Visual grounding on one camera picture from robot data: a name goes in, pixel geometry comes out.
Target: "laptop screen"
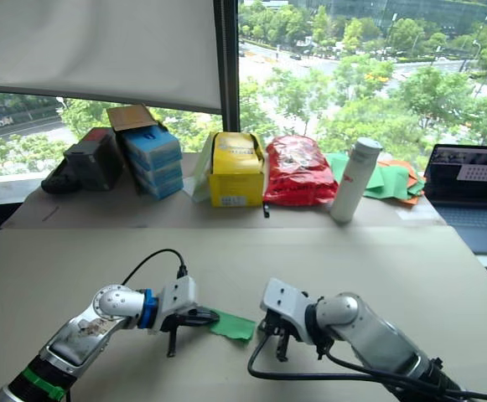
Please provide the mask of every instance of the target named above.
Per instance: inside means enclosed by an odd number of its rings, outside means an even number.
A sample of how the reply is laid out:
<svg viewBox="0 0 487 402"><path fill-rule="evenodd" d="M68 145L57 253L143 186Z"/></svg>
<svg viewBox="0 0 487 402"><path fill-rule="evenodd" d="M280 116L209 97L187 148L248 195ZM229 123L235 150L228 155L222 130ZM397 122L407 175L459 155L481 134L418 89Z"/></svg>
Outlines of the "laptop screen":
<svg viewBox="0 0 487 402"><path fill-rule="evenodd" d="M432 202L487 206L487 147L438 144L425 177Z"/></svg>

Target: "window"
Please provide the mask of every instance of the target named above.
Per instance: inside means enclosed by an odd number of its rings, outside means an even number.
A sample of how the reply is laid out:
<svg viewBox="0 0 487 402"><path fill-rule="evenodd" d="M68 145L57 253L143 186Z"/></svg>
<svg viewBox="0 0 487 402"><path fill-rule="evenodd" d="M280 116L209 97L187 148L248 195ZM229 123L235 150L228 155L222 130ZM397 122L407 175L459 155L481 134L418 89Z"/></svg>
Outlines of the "window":
<svg viewBox="0 0 487 402"><path fill-rule="evenodd" d="M0 204L23 202L62 160L63 152L92 127L110 126L110 102L0 93L0 183L14 182ZM150 108L180 140L184 152L199 152L205 138L222 128L221 117Z"/></svg>
<svg viewBox="0 0 487 402"><path fill-rule="evenodd" d="M372 137L420 170L487 145L487 0L245 0L238 23L243 131Z"/></svg>

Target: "yellow box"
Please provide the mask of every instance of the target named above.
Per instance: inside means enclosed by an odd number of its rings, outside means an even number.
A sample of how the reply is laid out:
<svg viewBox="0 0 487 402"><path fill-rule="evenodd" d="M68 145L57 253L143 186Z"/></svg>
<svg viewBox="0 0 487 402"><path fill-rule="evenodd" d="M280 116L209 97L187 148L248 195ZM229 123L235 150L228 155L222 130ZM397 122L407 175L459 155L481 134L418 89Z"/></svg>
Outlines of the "yellow box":
<svg viewBox="0 0 487 402"><path fill-rule="evenodd" d="M241 132L216 133L209 182L214 207L262 205L263 150L258 138Z"/></svg>

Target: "white bottle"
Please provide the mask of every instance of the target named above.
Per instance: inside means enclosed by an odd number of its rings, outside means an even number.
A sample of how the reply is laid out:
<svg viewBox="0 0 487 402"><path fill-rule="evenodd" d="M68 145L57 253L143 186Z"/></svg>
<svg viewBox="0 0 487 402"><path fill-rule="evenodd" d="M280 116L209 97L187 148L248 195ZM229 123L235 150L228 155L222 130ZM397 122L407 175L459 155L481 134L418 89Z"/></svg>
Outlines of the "white bottle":
<svg viewBox="0 0 487 402"><path fill-rule="evenodd" d="M359 138L351 149L350 160L329 211L335 221L343 224L353 218L370 176L376 168L381 149L381 144L370 138Z"/></svg>

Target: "laptop keyboard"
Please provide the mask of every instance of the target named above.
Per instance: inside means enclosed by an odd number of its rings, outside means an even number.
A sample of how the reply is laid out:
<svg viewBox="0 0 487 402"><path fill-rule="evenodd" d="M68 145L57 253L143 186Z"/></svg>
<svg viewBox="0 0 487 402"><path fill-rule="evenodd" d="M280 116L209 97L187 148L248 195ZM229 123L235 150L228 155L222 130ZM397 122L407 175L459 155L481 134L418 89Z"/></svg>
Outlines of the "laptop keyboard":
<svg viewBox="0 0 487 402"><path fill-rule="evenodd" d="M487 209L438 207L437 211L452 226L487 228Z"/></svg>

